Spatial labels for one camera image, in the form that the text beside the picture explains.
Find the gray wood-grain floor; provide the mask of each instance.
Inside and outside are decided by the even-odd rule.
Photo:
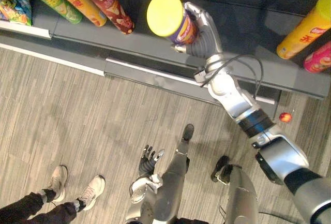
[[[284,93],[278,109],[293,114],[292,122],[281,126],[306,152],[311,168],[327,176],[329,101],[330,97],[318,101]],[[95,207],[79,213],[73,223],[123,223],[142,148],[165,148],[157,166],[162,173],[187,123],[194,124],[195,133],[180,217],[223,223],[218,206],[226,206],[228,188],[213,183],[209,175],[218,158],[227,154],[251,177],[260,211],[303,223],[291,194],[264,176],[246,135],[222,107],[3,49],[0,207],[45,187],[54,167],[63,164],[69,170],[67,201],[76,198],[94,175],[107,180]],[[46,204],[41,212],[53,207]],[[285,222],[260,215],[260,223]]]

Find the person's leg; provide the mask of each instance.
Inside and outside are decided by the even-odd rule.
[[[95,176],[84,189],[80,197],[73,202],[67,202],[55,207],[46,214],[40,214],[31,220],[19,222],[20,224],[68,224],[75,219],[77,212],[90,210],[96,199],[103,193],[105,180],[102,176]]]
[[[10,224],[35,215],[46,202],[61,201],[65,196],[64,184],[68,176],[64,166],[55,168],[47,189],[30,193],[23,199],[0,209],[0,224]]]

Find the pink chip can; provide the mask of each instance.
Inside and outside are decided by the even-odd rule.
[[[304,67],[311,73],[321,72],[331,66],[331,41],[310,54],[304,61]]]
[[[118,0],[92,0],[109,20],[124,34],[131,34],[134,23],[125,14]]]

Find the yellow lid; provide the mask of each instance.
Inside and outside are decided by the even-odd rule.
[[[147,9],[147,23],[153,33],[168,37],[176,32],[183,20],[180,0],[152,0]]]
[[[316,9],[323,18],[331,21],[331,0],[318,0]]]

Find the white sneaker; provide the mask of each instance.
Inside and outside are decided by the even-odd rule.
[[[67,168],[65,166],[57,166],[47,184],[47,189],[52,189],[56,193],[53,202],[61,202],[66,196],[65,183],[67,178]]]
[[[101,175],[97,175],[91,180],[81,196],[78,197],[84,202],[85,208],[83,210],[90,210],[94,206],[96,199],[103,193],[105,184],[106,181]]]

